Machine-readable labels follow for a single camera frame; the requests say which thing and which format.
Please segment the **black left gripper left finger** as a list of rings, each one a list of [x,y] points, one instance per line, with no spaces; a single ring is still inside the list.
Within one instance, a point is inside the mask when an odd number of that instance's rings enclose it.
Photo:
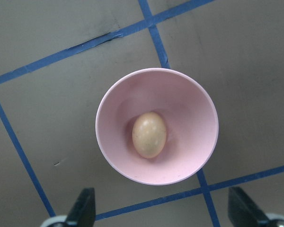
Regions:
[[[96,219],[95,189],[84,188],[65,220],[67,227],[92,227]]]

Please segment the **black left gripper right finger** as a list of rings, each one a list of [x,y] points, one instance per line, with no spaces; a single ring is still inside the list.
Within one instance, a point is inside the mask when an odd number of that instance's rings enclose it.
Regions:
[[[240,187],[229,188],[228,218],[234,227],[266,227],[269,223],[267,215]]]

